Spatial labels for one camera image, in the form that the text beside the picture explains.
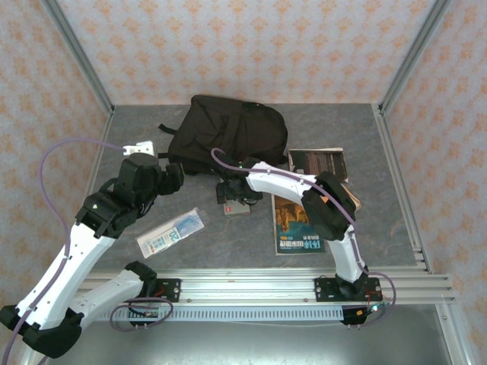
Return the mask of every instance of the magazine cover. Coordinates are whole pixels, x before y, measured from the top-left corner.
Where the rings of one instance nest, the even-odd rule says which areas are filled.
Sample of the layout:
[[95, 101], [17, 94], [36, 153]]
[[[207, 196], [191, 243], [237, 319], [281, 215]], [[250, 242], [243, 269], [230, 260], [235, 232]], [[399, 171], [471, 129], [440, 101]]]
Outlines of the magazine cover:
[[[347, 179], [342, 148], [289, 150], [290, 170], [318, 175], [330, 171], [341, 182]], [[303, 207], [279, 196], [272, 196], [275, 253], [277, 255], [325, 252], [325, 242], [310, 225]]]

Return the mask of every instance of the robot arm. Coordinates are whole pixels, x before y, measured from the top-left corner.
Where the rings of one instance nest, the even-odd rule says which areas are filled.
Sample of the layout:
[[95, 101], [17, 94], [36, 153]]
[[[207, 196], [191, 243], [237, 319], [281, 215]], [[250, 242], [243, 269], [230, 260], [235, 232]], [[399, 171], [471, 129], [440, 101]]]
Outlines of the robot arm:
[[354, 252], [354, 228], [335, 204], [310, 185], [313, 183], [327, 191], [355, 219], [355, 204], [333, 174], [326, 171], [319, 176], [296, 174], [252, 157], [243, 163], [236, 163], [224, 154], [219, 155], [218, 159], [232, 167], [232, 170], [217, 170], [224, 180], [217, 186], [219, 202], [224, 200], [221, 198], [223, 194], [227, 199], [244, 203], [247, 199], [258, 198], [256, 192], [268, 192], [301, 205], [314, 230], [328, 241], [336, 264], [337, 290], [348, 300], [363, 298], [368, 276], [361, 267], [367, 271], [367, 266], [361, 259], [358, 248], [357, 255]]
[[64, 249], [18, 305], [0, 310], [0, 322], [14, 330], [21, 318], [30, 313], [19, 334], [35, 351], [55, 358], [69, 350], [82, 330], [103, 311], [130, 298], [151, 295], [156, 273], [133, 262], [112, 281], [74, 297], [88, 272], [125, 228], [146, 215], [157, 196], [178, 191], [183, 180], [179, 164], [170, 164], [163, 172], [156, 157], [138, 151], [131, 154], [122, 162], [117, 178], [84, 200], [71, 230], [71, 249], [65, 267], [41, 301], [35, 308], [29, 308], [65, 258]]
[[333, 175], [327, 172], [320, 176], [299, 175], [287, 171], [287, 176], [276, 175], [272, 174], [272, 171], [282, 170], [262, 161], [253, 165], [252, 169], [268, 170], [269, 173], [249, 173], [246, 177], [249, 187], [256, 192], [268, 192], [303, 206], [315, 231], [328, 241], [335, 259], [336, 275], [347, 282], [356, 282], [362, 275], [362, 271], [357, 265], [352, 248], [351, 238], [355, 238], [353, 227], [327, 197], [304, 183], [304, 181], [310, 181], [323, 187], [326, 186], [326, 191], [334, 195], [335, 199], [354, 217], [355, 204]]

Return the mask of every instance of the wall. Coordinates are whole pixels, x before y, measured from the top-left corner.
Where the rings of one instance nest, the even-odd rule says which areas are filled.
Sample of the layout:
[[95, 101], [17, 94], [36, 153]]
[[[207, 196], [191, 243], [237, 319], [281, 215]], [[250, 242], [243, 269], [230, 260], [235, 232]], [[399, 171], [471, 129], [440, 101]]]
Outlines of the wall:
[[392, 138], [434, 269], [487, 359], [487, 7], [452, 2], [393, 111]]
[[378, 103], [434, 0], [61, 0], [115, 104]]
[[[107, 120], [39, 0], [0, 7], [0, 306], [17, 303], [64, 243], [37, 185], [55, 141], [99, 138]], [[47, 192], [72, 224], [96, 148], [72, 144], [45, 167]], [[0, 329], [0, 341], [9, 331]]]

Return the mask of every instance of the metal extrusion bar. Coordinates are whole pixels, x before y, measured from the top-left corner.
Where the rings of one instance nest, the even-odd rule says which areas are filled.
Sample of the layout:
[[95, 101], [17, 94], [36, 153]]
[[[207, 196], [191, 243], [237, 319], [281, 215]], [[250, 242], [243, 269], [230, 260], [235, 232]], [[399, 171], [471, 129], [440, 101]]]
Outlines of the metal extrusion bar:
[[[380, 269], [389, 275], [397, 289], [398, 304], [439, 304], [455, 301], [447, 275], [429, 275], [421, 269]], [[175, 306], [322, 306], [314, 293], [314, 278], [332, 278], [334, 270], [289, 269], [185, 269], [159, 271], [160, 278], [182, 280], [180, 302]], [[93, 273], [80, 287], [91, 290], [116, 276], [115, 272]], [[386, 297], [390, 284], [380, 279]], [[330, 302], [349, 305], [350, 302]]]
[[431, 272], [431, 259], [429, 258], [428, 252], [424, 250], [424, 245], [421, 237], [421, 232], [419, 226], [416, 222], [412, 204], [409, 200], [409, 195], [406, 189], [406, 184], [404, 183], [404, 178], [399, 168], [399, 161], [394, 150], [393, 142], [390, 138], [389, 129], [387, 128], [386, 119], [379, 112], [377, 107], [372, 106], [372, 110], [375, 115], [375, 122], [377, 128], [379, 129], [380, 139], [382, 145], [384, 146], [384, 152], [386, 154], [386, 159], [389, 164], [389, 169], [393, 177], [393, 182], [396, 187], [397, 196], [399, 199], [399, 204], [401, 206], [401, 211], [403, 212], [404, 221], [406, 223], [406, 228], [409, 233], [409, 237], [412, 239], [412, 245], [415, 249], [420, 249], [421, 254], [424, 257], [426, 268]]
[[436, 310], [452, 364], [481, 363], [468, 340], [468, 324], [463, 318], [463, 309], [459, 305], [437, 304]]
[[44, 4], [45, 9], [58, 27], [62, 38], [64, 39], [64, 41], [68, 45], [68, 48], [71, 50], [72, 55], [78, 62], [81, 70], [84, 73], [84, 76], [88, 80], [88, 83], [93, 88], [93, 92], [95, 92], [95, 94], [97, 95], [100, 104], [107, 111], [107, 113], [110, 113], [113, 110], [113, 104], [108, 96], [108, 93], [103, 87], [100, 79], [98, 78], [98, 75], [94, 70], [90, 60], [86, 56], [86, 53], [81, 47], [79, 39], [76, 37], [76, 34], [69, 24], [64, 12], [62, 11], [61, 6], [57, 2], [57, 0], [42, 0], [42, 3]]
[[426, 21], [422, 25], [418, 36], [415, 38], [408, 51], [408, 54], [404, 58], [403, 63], [399, 67], [399, 71], [394, 76], [393, 82], [389, 86], [386, 92], [384, 100], [380, 105], [381, 112], [386, 115], [387, 111], [392, 108], [392, 105], [399, 95], [403, 85], [406, 83], [411, 70], [414, 68], [419, 56], [422, 54], [422, 50], [426, 47], [431, 35], [434, 33], [436, 26], [439, 25], [443, 17], [444, 12], [447, 10], [451, 0], [437, 0], [429, 15], [426, 17]]
[[[103, 129], [103, 134], [101, 135], [101, 139], [100, 139], [103, 142], [107, 141], [108, 132], [110, 130], [110, 126], [112, 125], [112, 121], [113, 121], [113, 115], [115, 114], [115, 109], [116, 106], [113, 108], [113, 110], [110, 111], [110, 114], [108, 115], [107, 118], [107, 122], [105, 123], [105, 128]], [[88, 184], [86, 186], [86, 191], [84, 192], [84, 196], [89, 196], [91, 193], [93, 193], [94, 182], [97, 178], [98, 169], [100, 168], [103, 151], [105, 151], [105, 147], [103, 146], [97, 147], [97, 153], [91, 165], [90, 178], [88, 179]]]

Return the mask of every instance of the gray floor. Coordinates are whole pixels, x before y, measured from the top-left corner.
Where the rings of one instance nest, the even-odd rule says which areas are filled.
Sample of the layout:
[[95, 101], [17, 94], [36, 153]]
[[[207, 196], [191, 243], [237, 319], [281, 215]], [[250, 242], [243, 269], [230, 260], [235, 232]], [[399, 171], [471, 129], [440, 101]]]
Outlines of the gray floor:
[[434, 306], [397, 306], [383, 322], [344, 325], [168, 322], [122, 333], [95, 322], [52, 365], [448, 365]]
[[[361, 200], [357, 213], [358, 244], [368, 265], [414, 265], [412, 247], [403, 221], [393, 180], [368, 104], [273, 105], [285, 118], [288, 148], [342, 147], [350, 190]], [[152, 140], [159, 151], [167, 150], [170, 135], [158, 130], [164, 122], [177, 128], [189, 106], [118, 106], [108, 135], [117, 145]], [[95, 189], [117, 176], [123, 157], [105, 150]], [[162, 268], [271, 268], [333, 267], [328, 253], [283, 256], [275, 254], [270, 196], [252, 207], [249, 216], [226, 218], [216, 204], [216, 176], [187, 176], [180, 192], [160, 197], [151, 212], [129, 227], [98, 261], [98, 269], [120, 269], [143, 260], [135, 238], [196, 207], [209, 222], [174, 247], [144, 262]]]

